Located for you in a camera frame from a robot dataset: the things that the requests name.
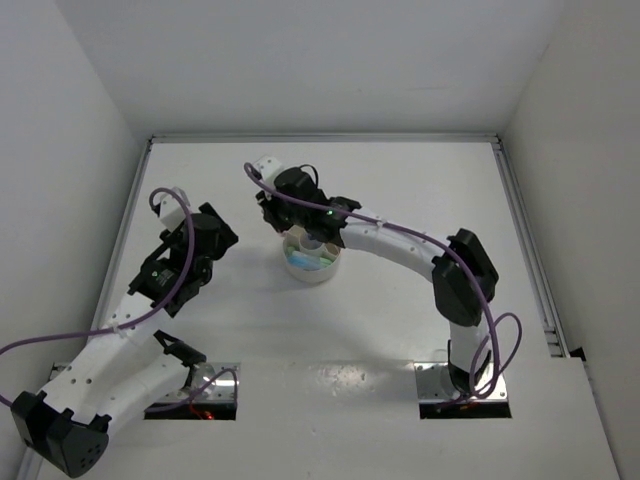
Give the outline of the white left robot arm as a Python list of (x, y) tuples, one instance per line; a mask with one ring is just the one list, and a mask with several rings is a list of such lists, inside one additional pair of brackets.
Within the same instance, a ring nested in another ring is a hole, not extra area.
[(161, 245), (143, 262), (106, 334), (90, 340), (38, 392), (10, 410), (25, 445), (72, 479), (86, 474), (109, 440), (162, 396), (188, 385), (203, 353), (166, 333), (182, 307), (213, 277), (213, 264), (238, 241), (208, 203), (184, 215), (161, 206)]

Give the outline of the light blue eraser case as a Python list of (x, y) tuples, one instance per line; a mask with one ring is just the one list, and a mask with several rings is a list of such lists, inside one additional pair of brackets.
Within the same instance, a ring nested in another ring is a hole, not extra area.
[(287, 257), (287, 262), (295, 268), (305, 271), (317, 271), (323, 267), (318, 257), (309, 257), (301, 252), (295, 252)]

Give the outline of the green highlighter pen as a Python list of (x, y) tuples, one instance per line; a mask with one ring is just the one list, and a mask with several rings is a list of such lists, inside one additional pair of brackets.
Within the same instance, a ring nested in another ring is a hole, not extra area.
[(323, 268), (328, 268), (329, 266), (333, 265), (337, 260), (338, 260), (337, 256), (321, 255), (319, 257), (319, 261)]

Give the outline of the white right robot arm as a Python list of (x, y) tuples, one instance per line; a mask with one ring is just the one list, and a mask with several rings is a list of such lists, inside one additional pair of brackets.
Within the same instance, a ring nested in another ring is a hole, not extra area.
[(499, 280), (478, 237), (466, 229), (444, 241), (382, 219), (358, 201), (328, 197), (300, 167), (246, 163), (264, 220), (278, 233), (299, 227), (323, 244), (371, 253), (424, 277), (448, 321), (448, 371), (464, 397), (478, 394), (487, 366), (500, 360), (489, 304)]

